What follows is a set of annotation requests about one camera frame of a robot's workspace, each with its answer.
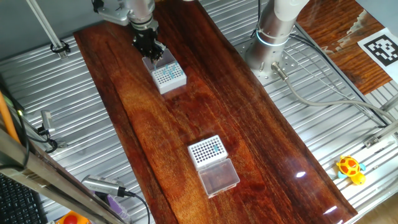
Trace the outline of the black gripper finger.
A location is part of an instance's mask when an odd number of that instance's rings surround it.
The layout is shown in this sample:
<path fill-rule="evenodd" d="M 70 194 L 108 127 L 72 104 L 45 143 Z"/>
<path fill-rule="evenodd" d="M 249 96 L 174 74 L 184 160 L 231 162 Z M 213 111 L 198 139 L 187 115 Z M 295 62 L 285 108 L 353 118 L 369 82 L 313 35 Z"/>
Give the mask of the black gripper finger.
<path fill-rule="evenodd" d="M 159 60 L 167 47 L 159 42 L 158 40 L 154 41 L 154 57 L 153 60 Z"/>
<path fill-rule="evenodd" d="M 144 56 L 149 58 L 152 63 L 159 59 L 159 51 L 157 49 L 144 50 Z"/>

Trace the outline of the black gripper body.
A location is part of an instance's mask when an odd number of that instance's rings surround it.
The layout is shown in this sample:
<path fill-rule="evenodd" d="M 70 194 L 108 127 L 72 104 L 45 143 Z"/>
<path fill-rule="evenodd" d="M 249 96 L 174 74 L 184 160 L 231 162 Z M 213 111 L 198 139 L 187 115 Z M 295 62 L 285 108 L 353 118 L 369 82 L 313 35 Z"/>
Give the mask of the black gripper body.
<path fill-rule="evenodd" d="M 133 46 L 140 51 L 140 53 L 158 53 L 159 47 L 155 43 L 159 33 L 158 28 L 149 28 L 145 30 L 133 29 L 135 37 L 133 39 Z"/>

